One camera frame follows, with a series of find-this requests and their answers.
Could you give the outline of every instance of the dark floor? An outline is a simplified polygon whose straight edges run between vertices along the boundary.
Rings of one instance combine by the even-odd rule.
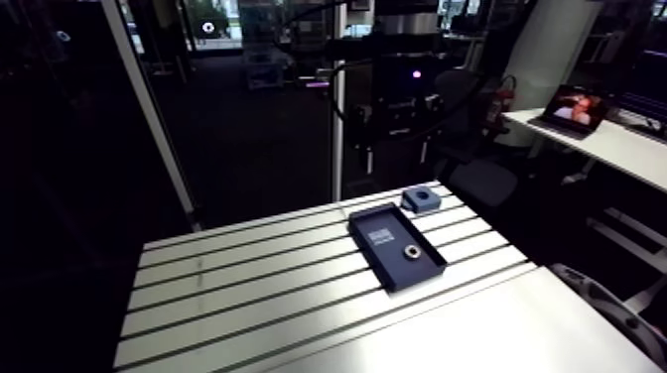
[[[193,65],[185,86],[151,82],[204,226],[330,201],[331,117],[320,92],[248,90],[241,57]]]

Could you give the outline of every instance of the computer equipment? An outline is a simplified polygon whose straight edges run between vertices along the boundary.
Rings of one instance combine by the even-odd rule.
[[[600,95],[581,87],[561,85],[542,115],[528,123],[584,139],[599,127],[607,111]]]

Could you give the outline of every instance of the chair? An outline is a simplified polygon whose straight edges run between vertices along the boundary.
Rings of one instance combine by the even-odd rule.
[[[446,104],[460,102],[478,79],[469,71],[446,71],[436,79],[436,90]],[[429,154],[429,159],[435,158],[431,165],[436,179],[487,207],[501,206],[518,184],[513,173],[484,156],[496,136],[509,132],[484,120],[484,101],[494,91],[483,89],[478,97],[449,116],[439,137],[432,140]]]

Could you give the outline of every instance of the black tray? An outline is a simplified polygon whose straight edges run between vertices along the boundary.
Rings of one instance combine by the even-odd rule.
[[[354,212],[349,233],[377,279],[388,292],[397,292],[445,271],[447,261],[393,203]],[[416,246],[420,255],[410,257]]]

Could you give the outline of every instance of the aluminum table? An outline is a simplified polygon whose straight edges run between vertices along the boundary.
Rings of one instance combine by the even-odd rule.
[[[388,294],[346,229],[402,189],[149,243],[122,372],[658,372],[554,275],[446,188],[405,212],[450,263]]]

